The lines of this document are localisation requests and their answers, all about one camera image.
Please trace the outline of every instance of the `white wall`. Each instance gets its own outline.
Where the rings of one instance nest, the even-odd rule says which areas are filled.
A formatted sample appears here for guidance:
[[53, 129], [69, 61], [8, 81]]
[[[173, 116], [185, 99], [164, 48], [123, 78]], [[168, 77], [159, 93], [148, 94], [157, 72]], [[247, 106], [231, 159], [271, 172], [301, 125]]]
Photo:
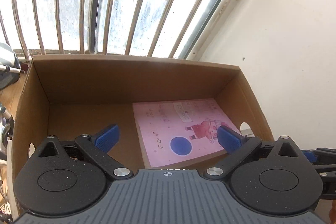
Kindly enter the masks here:
[[274, 137], [336, 148], [336, 0], [239, 0], [200, 60], [241, 67]]

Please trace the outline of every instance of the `metal screw head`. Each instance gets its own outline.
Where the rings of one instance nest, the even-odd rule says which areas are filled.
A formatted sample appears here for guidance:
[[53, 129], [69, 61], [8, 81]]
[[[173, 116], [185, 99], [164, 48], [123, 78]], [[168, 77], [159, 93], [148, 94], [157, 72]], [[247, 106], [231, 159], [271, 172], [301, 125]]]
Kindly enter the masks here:
[[113, 171], [113, 174], [119, 177], [127, 176], [130, 173], [130, 170], [124, 167], [117, 168]]
[[212, 176], [219, 176], [223, 174], [223, 170], [218, 167], [211, 167], [207, 170], [207, 173]]

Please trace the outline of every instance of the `blue gripper pad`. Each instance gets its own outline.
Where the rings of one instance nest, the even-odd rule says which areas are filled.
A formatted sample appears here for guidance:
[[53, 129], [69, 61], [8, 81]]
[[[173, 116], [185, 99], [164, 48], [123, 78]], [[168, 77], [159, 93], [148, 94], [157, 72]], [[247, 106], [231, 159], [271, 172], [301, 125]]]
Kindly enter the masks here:
[[119, 127], [114, 123], [92, 136], [91, 142], [100, 150], [107, 153], [119, 141], [119, 136]]
[[233, 131], [227, 126], [220, 126], [217, 130], [218, 142], [219, 144], [228, 152], [229, 154], [238, 149], [243, 143], [246, 142], [244, 136]]
[[306, 158], [310, 162], [317, 162], [317, 157], [315, 156], [315, 154], [313, 152], [307, 151], [307, 150], [302, 150], [302, 153], [306, 156]]

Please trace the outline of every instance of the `blue circle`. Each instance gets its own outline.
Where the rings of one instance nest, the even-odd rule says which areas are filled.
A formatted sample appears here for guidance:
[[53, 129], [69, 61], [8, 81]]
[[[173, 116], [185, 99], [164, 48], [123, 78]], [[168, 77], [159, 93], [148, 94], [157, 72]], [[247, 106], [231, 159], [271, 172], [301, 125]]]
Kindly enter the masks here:
[[191, 152], [191, 142], [184, 137], [175, 137], [170, 141], [170, 147], [175, 154], [188, 155]]

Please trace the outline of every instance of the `circular joint cover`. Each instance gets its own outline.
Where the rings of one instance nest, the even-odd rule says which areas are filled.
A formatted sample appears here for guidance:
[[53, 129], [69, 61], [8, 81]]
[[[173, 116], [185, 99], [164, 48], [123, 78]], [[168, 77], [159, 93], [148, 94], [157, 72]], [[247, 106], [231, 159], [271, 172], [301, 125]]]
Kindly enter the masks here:
[[322, 181], [306, 159], [276, 156], [237, 168], [231, 188], [248, 207], [268, 215], [292, 215], [307, 211], [319, 200]]
[[71, 159], [57, 138], [46, 138], [14, 181], [14, 192], [26, 210], [45, 216], [64, 216], [96, 202], [106, 178], [96, 166]]

